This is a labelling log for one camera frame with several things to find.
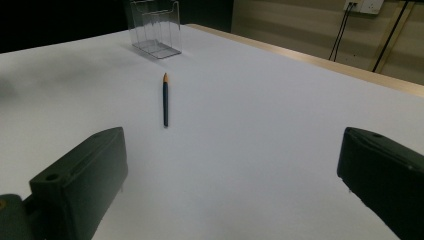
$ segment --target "cable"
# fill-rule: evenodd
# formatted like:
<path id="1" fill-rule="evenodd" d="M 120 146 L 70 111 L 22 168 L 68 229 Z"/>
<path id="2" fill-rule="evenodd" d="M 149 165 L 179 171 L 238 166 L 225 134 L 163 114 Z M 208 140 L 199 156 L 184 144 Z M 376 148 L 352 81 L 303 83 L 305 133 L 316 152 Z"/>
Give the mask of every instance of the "cable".
<path id="1" fill-rule="evenodd" d="M 399 13 L 398 18 L 396 19 L 395 25 L 393 26 L 392 30 L 390 31 L 389 37 L 386 40 L 386 43 L 384 44 L 383 49 L 380 52 L 380 55 L 378 56 L 377 62 L 374 65 L 374 68 L 372 69 L 372 72 L 375 72 L 377 70 L 378 64 L 381 61 L 381 58 L 383 58 L 384 52 L 386 51 L 387 46 L 389 45 L 390 40 L 392 39 L 393 33 L 395 32 L 397 25 L 399 24 L 400 19 L 402 18 L 403 12 L 406 9 L 406 6 L 408 5 L 409 1 L 406 1 L 405 4 L 402 7 L 402 10 Z"/>
<path id="2" fill-rule="evenodd" d="M 337 34 L 336 41 L 334 42 L 333 49 L 331 50 L 330 57 L 328 60 L 331 60 L 331 56 L 333 55 L 334 49 L 336 49 L 335 55 L 334 55 L 334 62 L 336 61 L 337 57 L 337 51 L 339 49 L 340 41 L 343 37 L 344 29 L 346 27 L 347 19 L 349 18 L 349 14 L 352 11 L 352 8 L 356 5 L 356 3 L 349 2 L 349 5 L 346 7 L 345 14 L 342 19 L 342 23 L 340 24 L 339 33 Z"/>

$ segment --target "wall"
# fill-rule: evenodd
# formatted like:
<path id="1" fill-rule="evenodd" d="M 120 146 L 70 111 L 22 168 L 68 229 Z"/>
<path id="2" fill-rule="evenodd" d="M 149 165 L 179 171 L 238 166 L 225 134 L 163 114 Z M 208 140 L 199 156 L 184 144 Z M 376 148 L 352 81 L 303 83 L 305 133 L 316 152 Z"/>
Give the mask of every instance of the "wall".
<path id="1" fill-rule="evenodd" d="M 343 18 L 342 0 L 235 0 L 232 33 L 328 59 Z M 369 69 L 399 1 L 379 15 L 352 13 L 337 62 Z M 424 4 L 416 3 L 382 74 L 424 85 Z"/>

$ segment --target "black pencil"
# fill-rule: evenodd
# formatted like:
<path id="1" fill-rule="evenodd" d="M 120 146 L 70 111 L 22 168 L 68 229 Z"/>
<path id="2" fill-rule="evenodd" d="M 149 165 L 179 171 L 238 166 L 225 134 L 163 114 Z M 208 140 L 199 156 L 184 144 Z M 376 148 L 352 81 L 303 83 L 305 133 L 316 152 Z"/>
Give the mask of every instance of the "black pencil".
<path id="1" fill-rule="evenodd" d="M 163 76 L 163 125 L 168 127 L 168 75 Z"/>

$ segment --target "white tabletop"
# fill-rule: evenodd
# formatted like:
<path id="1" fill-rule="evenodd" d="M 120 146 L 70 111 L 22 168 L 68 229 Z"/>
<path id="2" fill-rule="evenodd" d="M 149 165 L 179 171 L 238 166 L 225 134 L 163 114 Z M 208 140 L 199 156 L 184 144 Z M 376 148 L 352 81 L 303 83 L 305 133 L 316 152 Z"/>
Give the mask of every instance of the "white tabletop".
<path id="1" fill-rule="evenodd" d="M 424 153 L 424 99 L 182 26 L 154 60 L 128 32 L 0 55 L 0 193 L 123 126 L 129 176 L 94 239 L 390 240 L 336 175 L 358 127 Z M 169 76 L 169 128 L 162 77 Z"/>

